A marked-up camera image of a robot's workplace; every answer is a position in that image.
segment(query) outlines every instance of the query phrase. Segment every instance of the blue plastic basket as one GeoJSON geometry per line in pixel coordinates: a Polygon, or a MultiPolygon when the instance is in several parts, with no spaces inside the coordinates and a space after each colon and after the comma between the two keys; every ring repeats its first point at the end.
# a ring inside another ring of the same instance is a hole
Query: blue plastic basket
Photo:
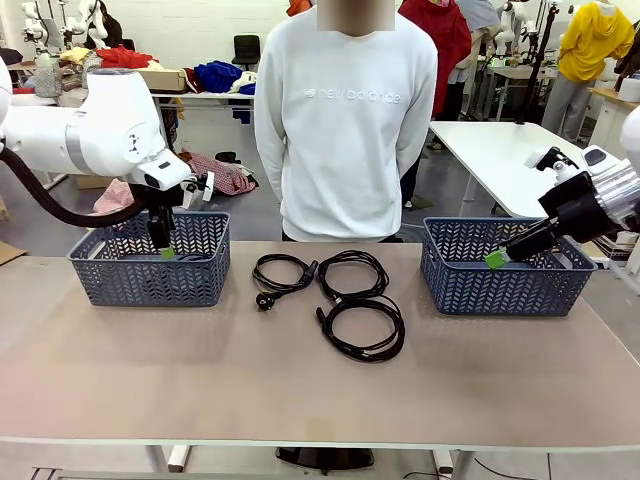
{"type": "Polygon", "coordinates": [[[69,253],[91,303],[117,307],[218,303],[231,263],[229,215],[175,214],[173,260],[162,259],[154,248],[148,220],[149,215],[142,213],[120,225],[93,230],[69,253]],[[198,259],[202,255],[210,258],[198,259]]]}
{"type": "Polygon", "coordinates": [[[446,315],[565,316],[596,265],[570,240],[500,270],[484,258],[533,220],[427,218],[422,273],[446,315]]]}

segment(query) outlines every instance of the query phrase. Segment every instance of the coiled power cord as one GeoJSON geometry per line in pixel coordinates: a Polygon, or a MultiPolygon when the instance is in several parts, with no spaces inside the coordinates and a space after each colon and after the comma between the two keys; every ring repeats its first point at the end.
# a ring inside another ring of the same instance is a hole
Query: coiled power cord
{"type": "Polygon", "coordinates": [[[336,306],[327,315],[325,315],[322,308],[318,307],[316,316],[322,328],[322,334],[339,352],[359,362],[382,363],[395,358],[402,351],[406,335],[402,313],[398,305],[384,295],[386,288],[389,286],[389,275],[373,255],[357,250],[339,253],[318,266],[318,280],[322,285],[324,294],[335,302],[336,306]],[[353,262],[365,264],[377,273],[378,278],[375,285],[370,289],[354,293],[341,293],[333,289],[327,283],[329,268],[334,265],[353,262]],[[391,305],[373,300],[374,297],[384,298],[391,305]],[[381,342],[362,347],[339,339],[333,331],[336,318],[345,310],[355,308],[368,308],[382,312],[393,323],[393,333],[381,342]]]}
{"type": "Polygon", "coordinates": [[[261,292],[260,294],[258,294],[258,296],[256,297],[258,308],[265,312],[271,310],[276,301],[280,298],[307,288],[311,284],[311,282],[313,282],[313,277],[315,276],[317,268],[318,262],[316,262],[315,260],[311,262],[311,265],[307,265],[299,258],[283,253],[265,255],[264,257],[262,257],[260,260],[258,260],[256,267],[253,269],[253,278],[260,285],[271,291],[261,292]],[[261,267],[269,262],[276,261],[289,262],[299,266],[302,269],[302,276],[300,277],[300,280],[293,284],[286,284],[276,282],[275,280],[267,278],[262,273],[261,267]]]}

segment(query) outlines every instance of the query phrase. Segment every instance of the floor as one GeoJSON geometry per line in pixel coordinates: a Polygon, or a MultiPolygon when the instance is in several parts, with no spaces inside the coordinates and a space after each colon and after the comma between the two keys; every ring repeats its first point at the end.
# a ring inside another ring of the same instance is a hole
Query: floor
{"type": "MultiPolygon", "coordinates": [[[[187,111],[180,128],[179,145],[202,153],[233,150],[261,183],[257,191],[239,198],[217,198],[211,209],[232,214],[232,238],[235,240],[278,240],[280,217],[278,203],[262,170],[250,126],[240,126],[225,112],[187,111]]],[[[416,194],[433,207],[405,212],[401,235],[406,241],[420,242],[422,220],[426,216],[456,216],[467,182],[464,168],[449,154],[425,151],[416,194]]],[[[68,227],[45,213],[25,192],[13,175],[0,165],[0,193],[12,220],[0,222],[0,240],[26,249],[36,256],[63,256],[85,233],[68,227]]],[[[73,179],[56,187],[52,195],[67,208],[89,212],[100,191],[78,191],[73,179]]],[[[473,214],[488,216],[493,206],[485,193],[478,194],[473,214]]],[[[588,302],[640,358],[640,326],[636,324],[640,299],[608,272],[593,276],[584,293],[588,302]]],[[[366,472],[348,474],[401,478],[410,471],[432,472],[429,456],[418,451],[376,451],[376,466],[366,472]]],[[[480,454],[491,468],[520,477],[547,479],[547,459],[543,454],[480,454]]],[[[631,480],[640,478],[640,452],[551,456],[555,480],[631,480]]],[[[142,447],[45,446],[0,443],[0,480],[29,479],[31,468],[59,467],[75,470],[148,471],[142,447]]],[[[289,473],[301,470],[283,465],[271,448],[196,448],[189,471],[289,473]]],[[[496,478],[473,466],[473,479],[496,478]]]]}

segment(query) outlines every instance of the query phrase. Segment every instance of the pink cloth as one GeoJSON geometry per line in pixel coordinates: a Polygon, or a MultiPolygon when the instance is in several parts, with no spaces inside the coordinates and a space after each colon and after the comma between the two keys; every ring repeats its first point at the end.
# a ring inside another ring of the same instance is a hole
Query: pink cloth
{"type": "MultiPolygon", "coordinates": [[[[241,195],[249,193],[256,188],[256,184],[249,182],[249,179],[237,165],[223,163],[199,153],[191,153],[189,166],[196,175],[213,172],[215,174],[214,186],[216,190],[225,195],[241,195]]],[[[116,179],[111,182],[104,194],[95,203],[93,210],[96,213],[105,214],[121,210],[132,203],[133,195],[129,189],[129,184],[116,179]]]]}

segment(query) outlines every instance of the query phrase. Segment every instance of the white sweatshirt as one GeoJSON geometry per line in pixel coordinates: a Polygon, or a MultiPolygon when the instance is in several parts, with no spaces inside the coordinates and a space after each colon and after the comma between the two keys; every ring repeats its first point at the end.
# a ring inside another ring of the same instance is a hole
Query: white sweatshirt
{"type": "Polygon", "coordinates": [[[312,241],[379,241],[400,229],[400,178],[429,129],[438,53],[400,15],[396,30],[317,30],[317,7],[269,35],[255,128],[283,230],[312,241]]]}

